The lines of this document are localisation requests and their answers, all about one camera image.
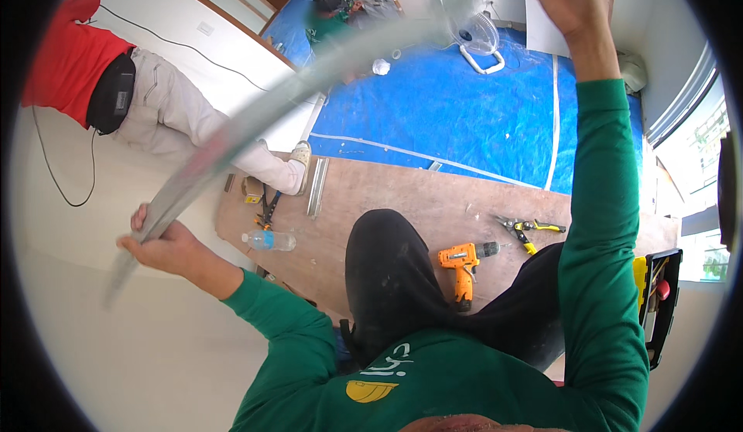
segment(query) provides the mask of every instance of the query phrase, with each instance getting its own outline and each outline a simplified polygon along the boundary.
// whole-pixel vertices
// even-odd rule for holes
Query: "black waist bag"
[[[135,89],[135,63],[130,58],[132,50],[114,58],[98,79],[86,120],[102,135],[117,130],[129,111]]]

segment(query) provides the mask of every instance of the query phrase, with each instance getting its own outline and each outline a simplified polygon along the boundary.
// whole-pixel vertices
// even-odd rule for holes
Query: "red shirt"
[[[78,24],[100,0],[65,0],[54,14],[31,67],[21,105],[52,107],[87,129],[88,103],[98,79],[116,56],[135,47],[106,29]]]

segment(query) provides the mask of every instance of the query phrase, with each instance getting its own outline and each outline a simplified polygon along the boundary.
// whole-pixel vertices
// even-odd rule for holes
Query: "plastic water bottle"
[[[242,241],[254,250],[292,251],[296,239],[292,234],[272,231],[250,231],[242,235]]]

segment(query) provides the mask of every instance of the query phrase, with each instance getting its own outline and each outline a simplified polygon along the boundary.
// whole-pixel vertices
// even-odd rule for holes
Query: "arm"
[[[60,15],[66,20],[86,22],[95,14],[100,6],[100,0],[65,0],[60,6]]]
[[[562,392],[581,430],[636,430],[649,367],[632,277],[639,187],[627,97],[603,0],[540,1],[565,35],[578,82],[573,222],[558,269]],[[596,416],[586,408],[603,423],[582,423]]]
[[[146,204],[132,216],[142,228]],[[222,300],[268,339],[268,357],[247,390],[236,423],[289,388],[327,381],[335,373],[335,336],[330,318],[302,298],[219,258],[175,221],[160,239],[140,244],[131,236],[118,246],[144,266],[181,275]]]

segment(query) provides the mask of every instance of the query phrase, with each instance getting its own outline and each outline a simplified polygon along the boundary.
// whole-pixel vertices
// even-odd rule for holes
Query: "light switch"
[[[196,30],[203,32],[205,36],[211,36],[212,32],[214,32],[214,27],[201,21]]]

